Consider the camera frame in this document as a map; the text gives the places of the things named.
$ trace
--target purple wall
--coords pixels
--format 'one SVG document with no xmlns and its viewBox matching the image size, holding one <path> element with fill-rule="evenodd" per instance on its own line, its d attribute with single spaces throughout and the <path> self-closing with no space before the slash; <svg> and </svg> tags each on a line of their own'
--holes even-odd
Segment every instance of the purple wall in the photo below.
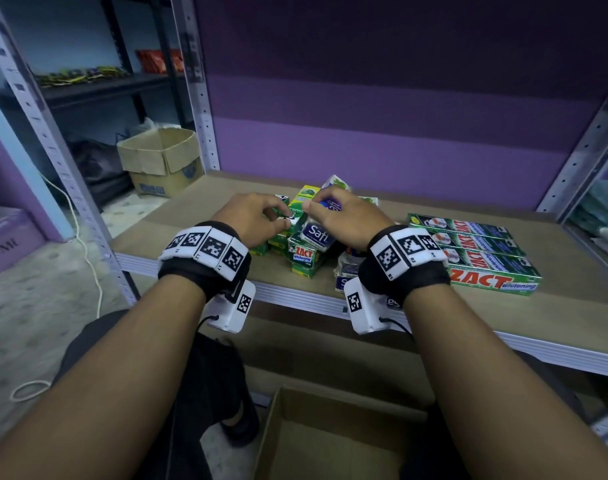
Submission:
<svg viewBox="0 0 608 480">
<path fill-rule="evenodd" d="M 599 0 L 196 0 L 222 170 L 534 209 L 608 92 Z"/>
<path fill-rule="evenodd" d="M 17 167 L 9 158 L 0 142 L 0 205 L 25 209 L 33 222 L 51 241 L 61 241 L 62 236 L 52 224 L 44 209 L 37 201 Z"/>
</svg>

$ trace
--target person's left hand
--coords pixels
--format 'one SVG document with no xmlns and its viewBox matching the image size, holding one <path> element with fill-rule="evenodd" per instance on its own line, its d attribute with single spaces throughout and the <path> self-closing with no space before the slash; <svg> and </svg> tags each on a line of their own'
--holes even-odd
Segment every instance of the person's left hand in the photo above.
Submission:
<svg viewBox="0 0 608 480">
<path fill-rule="evenodd" d="M 251 249 L 291 227 L 290 220 L 277 218 L 274 208 L 284 216 L 292 215 L 291 209 L 276 195 L 236 194 L 215 213 L 212 220 L 233 227 L 239 240 Z"/>
</svg>

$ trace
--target black shelf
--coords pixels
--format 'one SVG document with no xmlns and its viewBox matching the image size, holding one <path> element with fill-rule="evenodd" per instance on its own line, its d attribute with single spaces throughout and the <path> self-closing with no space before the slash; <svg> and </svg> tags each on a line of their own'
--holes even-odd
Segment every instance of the black shelf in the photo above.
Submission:
<svg viewBox="0 0 608 480">
<path fill-rule="evenodd" d="M 87 84 L 44 88 L 42 94 L 51 109 L 71 107 L 89 102 L 130 96 L 141 91 L 163 88 L 169 85 L 167 75 L 137 73 L 113 80 L 99 80 Z M 0 89 L 0 106 L 17 107 L 17 100 L 10 88 Z"/>
</svg>

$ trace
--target white wrist-mounted device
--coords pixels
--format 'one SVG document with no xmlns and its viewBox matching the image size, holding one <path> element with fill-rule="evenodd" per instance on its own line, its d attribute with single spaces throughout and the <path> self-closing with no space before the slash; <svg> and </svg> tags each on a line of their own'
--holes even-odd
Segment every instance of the white wrist-mounted device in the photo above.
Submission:
<svg viewBox="0 0 608 480">
<path fill-rule="evenodd" d="M 370 259 L 372 263 L 374 258 L 389 282 L 395 281 L 411 268 L 431 261 L 448 266 L 444 251 L 421 227 L 407 227 L 384 234 L 372 243 L 369 254 L 367 260 Z M 371 272 L 375 271 L 379 273 L 377 268 L 371 268 Z M 344 295 L 353 329 L 357 333 L 362 335 L 391 327 L 391 323 L 381 322 L 380 318 L 386 318 L 390 310 L 395 309 L 395 306 L 390 306 L 391 302 L 395 303 L 394 300 L 366 290 L 359 277 L 346 282 Z"/>
<path fill-rule="evenodd" d="M 171 258 L 192 259 L 234 282 L 247 254 L 248 248 L 235 236 L 212 226 L 194 226 L 176 234 L 158 258 L 157 269 Z M 242 330 L 255 297 L 255 285 L 243 278 L 232 292 L 217 294 L 206 304 L 202 316 L 213 316 L 209 325 L 231 333 Z"/>
</svg>

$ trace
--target person's left arm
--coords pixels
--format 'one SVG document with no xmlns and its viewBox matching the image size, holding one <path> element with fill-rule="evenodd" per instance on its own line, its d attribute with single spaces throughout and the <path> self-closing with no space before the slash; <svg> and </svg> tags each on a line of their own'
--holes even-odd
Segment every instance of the person's left arm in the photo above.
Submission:
<svg viewBox="0 0 608 480">
<path fill-rule="evenodd" d="M 290 215 L 276 196 L 236 195 L 212 220 L 251 248 L 290 225 L 273 207 Z M 130 478 L 171 410 L 204 305 L 186 278 L 156 282 L 0 441 L 0 479 Z"/>
</svg>

